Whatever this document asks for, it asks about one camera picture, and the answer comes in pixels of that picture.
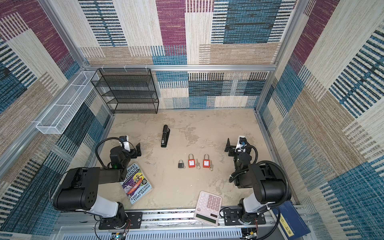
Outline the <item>red padlock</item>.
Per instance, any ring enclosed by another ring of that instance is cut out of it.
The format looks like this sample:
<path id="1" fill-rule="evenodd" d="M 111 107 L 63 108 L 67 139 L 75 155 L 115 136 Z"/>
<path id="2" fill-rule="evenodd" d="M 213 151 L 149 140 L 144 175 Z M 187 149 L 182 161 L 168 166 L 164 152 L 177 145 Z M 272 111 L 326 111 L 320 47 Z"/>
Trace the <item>red padlock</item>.
<path id="1" fill-rule="evenodd" d="M 205 154 L 204 155 L 204 159 L 203 159 L 203 167 L 204 168 L 210 168 L 211 167 L 211 160 L 210 160 L 210 157 L 208 154 Z"/>
<path id="2" fill-rule="evenodd" d="M 188 156 L 188 167 L 189 168 L 195 168 L 196 167 L 196 160 L 195 160 L 193 154 L 189 154 L 189 156 Z"/>

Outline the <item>small black padlock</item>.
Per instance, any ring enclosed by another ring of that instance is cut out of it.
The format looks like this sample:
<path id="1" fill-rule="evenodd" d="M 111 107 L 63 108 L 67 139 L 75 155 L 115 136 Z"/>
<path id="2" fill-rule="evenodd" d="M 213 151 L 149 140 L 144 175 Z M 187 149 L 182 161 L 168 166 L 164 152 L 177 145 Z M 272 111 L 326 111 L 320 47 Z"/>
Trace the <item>small black padlock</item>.
<path id="1" fill-rule="evenodd" d="M 179 161 L 178 161 L 178 168 L 179 168 L 179 169 L 184 169 L 184 168 L 185 168 L 185 164 L 184 164 L 184 161 L 183 161 L 183 160 L 179 160 Z"/>

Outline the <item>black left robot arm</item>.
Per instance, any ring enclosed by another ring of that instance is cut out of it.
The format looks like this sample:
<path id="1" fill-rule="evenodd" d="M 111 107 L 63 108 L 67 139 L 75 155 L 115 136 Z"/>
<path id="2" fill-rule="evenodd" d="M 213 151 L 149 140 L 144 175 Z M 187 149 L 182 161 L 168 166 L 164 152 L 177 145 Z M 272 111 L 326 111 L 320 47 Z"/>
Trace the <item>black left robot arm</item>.
<path id="1" fill-rule="evenodd" d="M 65 173 L 64 180 L 49 199 L 56 210 L 62 212 L 85 212 L 101 218 L 100 230 L 123 229 L 129 225 L 129 218 L 120 202 L 113 202 L 98 194 L 99 185 L 122 183 L 128 174 L 128 163 L 140 157 L 141 145 L 134 150 L 114 147 L 111 158 L 120 161 L 120 166 L 104 168 L 75 168 Z"/>

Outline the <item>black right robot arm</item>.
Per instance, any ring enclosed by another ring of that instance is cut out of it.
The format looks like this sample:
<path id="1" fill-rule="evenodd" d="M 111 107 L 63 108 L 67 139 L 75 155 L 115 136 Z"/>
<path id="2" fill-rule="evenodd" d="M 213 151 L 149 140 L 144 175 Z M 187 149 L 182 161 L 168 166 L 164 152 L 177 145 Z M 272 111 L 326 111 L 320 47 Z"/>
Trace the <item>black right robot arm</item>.
<path id="1" fill-rule="evenodd" d="M 253 189 L 253 193 L 239 201 L 237 218 L 240 224 L 250 224 L 258 216 L 279 207 L 292 197 L 288 175 L 272 161 L 258 161 L 258 150 L 244 136 L 236 145 L 227 140 L 225 152 L 233 157 L 235 171 L 229 182 L 239 189 Z"/>

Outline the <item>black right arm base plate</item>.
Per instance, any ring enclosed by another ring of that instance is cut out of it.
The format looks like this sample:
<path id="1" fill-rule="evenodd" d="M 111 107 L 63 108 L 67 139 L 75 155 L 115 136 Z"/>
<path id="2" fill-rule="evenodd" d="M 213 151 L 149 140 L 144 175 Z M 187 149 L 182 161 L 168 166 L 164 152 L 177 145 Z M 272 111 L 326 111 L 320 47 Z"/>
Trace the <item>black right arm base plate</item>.
<path id="1" fill-rule="evenodd" d="M 227 207 L 221 209 L 221 216 L 224 219 L 225 226 L 265 225 L 267 223 L 264 215 L 258 215 L 256 218 L 244 222 L 239 218 L 237 210 Z"/>

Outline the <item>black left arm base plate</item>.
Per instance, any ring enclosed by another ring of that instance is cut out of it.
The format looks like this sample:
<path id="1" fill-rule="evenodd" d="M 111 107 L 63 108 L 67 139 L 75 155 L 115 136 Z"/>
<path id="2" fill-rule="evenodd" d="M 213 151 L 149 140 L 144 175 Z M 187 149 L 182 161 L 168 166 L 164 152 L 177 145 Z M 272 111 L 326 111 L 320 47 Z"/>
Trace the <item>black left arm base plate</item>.
<path id="1" fill-rule="evenodd" d="M 125 212 L 125 216 L 106 218 L 100 221 L 99 230 L 139 229 L 142 224 L 143 212 Z"/>

